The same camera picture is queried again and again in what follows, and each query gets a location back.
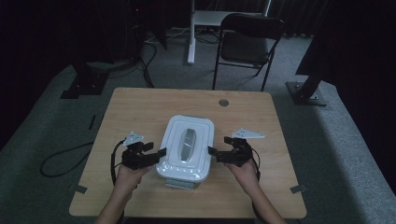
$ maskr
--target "container lid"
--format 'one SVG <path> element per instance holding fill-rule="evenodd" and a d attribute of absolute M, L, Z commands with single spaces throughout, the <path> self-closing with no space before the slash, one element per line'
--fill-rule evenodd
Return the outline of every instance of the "container lid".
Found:
<path fill-rule="evenodd" d="M 213 147 L 215 126 L 210 119 L 173 116 L 163 136 L 161 148 L 166 156 L 156 165 L 160 176 L 192 183 L 207 178 L 211 156 L 207 147 Z"/>

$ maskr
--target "gray carpet floor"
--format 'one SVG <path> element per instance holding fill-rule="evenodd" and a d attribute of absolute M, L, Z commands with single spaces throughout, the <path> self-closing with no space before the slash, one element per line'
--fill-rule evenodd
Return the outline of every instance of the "gray carpet floor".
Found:
<path fill-rule="evenodd" d="M 199 35 L 216 41 L 212 35 Z M 272 94 L 291 160 L 303 192 L 307 216 L 289 223 L 396 223 L 396 199 L 377 168 L 359 130 L 338 97 L 336 88 L 321 82 L 318 90 L 327 106 L 295 105 L 286 82 L 295 76 L 311 39 L 284 37 L 280 41 L 265 87 Z M 152 43 L 143 58 L 156 88 L 210 90 L 216 44 L 197 41 L 195 63 L 187 64 L 189 39 L 175 36 L 168 50 Z M 109 68 L 113 64 L 92 63 Z M 72 217 L 68 208 L 85 162 L 67 175 L 48 178 L 39 168 L 48 155 L 92 142 L 117 87 L 146 87 L 142 64 L 110 74 L 101 95 L 60 99 L 75 77 L 71 66 L 57 75 L 21 127 L 0 154 L 0 223 L 93 223 L 94 217 Z M 221 67 L 217 90 L 259 91 L 263 72 Z M 45 171 L 58 174 L 73 167 L 91 146 L 50 160 Z"/>

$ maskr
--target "hand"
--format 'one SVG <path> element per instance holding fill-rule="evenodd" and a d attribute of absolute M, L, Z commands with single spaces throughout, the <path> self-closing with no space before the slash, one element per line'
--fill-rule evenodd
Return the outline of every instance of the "hand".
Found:
<path fill-rule="evenodd" d="M 236 181 L 238 181 L 246 194 L 251 196 L 258 189 L 261 190 L 259 180 L 256 176 L 256 166 L 252 159 L 245 162 L 241 167 L 234 164 L 226 164 L 226 166 L 233 173 Z"/>
<path fill-rule="evenodd" d="M 140 184 L 142 181 L 142 176 L 151 170 L 151 168 L 152 166 L 139 170 L 132 170 L 121 164 L 113 191 L 121 197 L 127 197 L 128 200 L 131 199 L 133 190 L 136 189 L 137 184 Z"/>

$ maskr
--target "white desk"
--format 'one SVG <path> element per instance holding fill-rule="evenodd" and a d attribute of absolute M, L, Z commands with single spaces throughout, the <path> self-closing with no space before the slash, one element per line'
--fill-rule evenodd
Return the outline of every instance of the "white desk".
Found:
<path fill-rule="evenodd" d="M 247 13 L 247 14 L 267 15 L 270 3 L 271 0 L 266 2 L 263 13 Z M 194 32 L 195 25 L 220 26 L 221 21 L 224 19 L 224 17 L 226 17 L 230 13 L 232 12 L 195 10 L 195 0 L 191 0 L 191 36 L 190 36 L 188 64 L 194 64 L 195 61 L 195 32 Z"/>

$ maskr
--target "chair seat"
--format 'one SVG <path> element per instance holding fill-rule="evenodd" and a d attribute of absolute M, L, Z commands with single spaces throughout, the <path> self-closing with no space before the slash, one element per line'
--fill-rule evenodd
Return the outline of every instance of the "chair seat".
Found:
<path fill-rule="evenodd" d="M 232 62 L 268 63 L 268 48 L 265 38 L 253 38 L 238 33 L 224 35 L 221 58 Z"/>

